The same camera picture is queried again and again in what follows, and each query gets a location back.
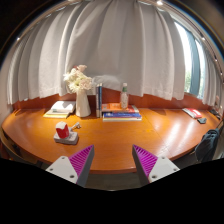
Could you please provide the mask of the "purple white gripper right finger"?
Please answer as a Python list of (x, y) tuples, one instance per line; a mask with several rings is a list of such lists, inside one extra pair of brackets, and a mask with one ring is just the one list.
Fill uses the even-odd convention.
[(132, 155), (143, 186), (179, 171), (179, 168), (167, 157), (157, 157), (137, 145), (132, 146)]

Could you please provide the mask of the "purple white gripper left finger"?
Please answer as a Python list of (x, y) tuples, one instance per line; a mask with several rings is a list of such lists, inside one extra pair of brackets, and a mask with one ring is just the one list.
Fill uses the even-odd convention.
[(90, 145), (69, 157), (59, 157), (46, 171), (84, 187), (88, 179), (93, 157), (94, 146)]

